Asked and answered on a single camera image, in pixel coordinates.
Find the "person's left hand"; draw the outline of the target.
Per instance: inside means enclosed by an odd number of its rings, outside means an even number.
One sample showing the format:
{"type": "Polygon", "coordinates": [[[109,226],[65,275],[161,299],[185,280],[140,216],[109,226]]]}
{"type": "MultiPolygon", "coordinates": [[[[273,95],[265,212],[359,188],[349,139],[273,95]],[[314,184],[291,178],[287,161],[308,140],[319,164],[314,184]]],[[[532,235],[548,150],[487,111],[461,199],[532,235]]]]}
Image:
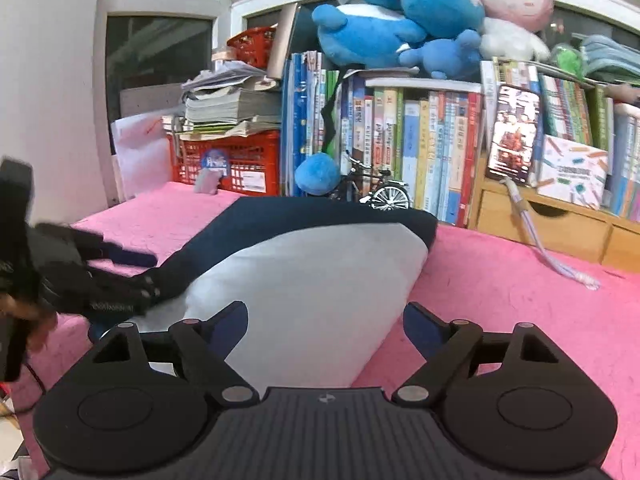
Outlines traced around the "person's left hand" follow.
{"type": "Polygon", "coordinates": [[[14,298],[8,294],[1,295],[1,313],[29,322],[30,330],[26,347],[30,352],[42,350],[50,333],[58,327],[58,316],[55,312],[42,310],[28,300],[14,298]]]}

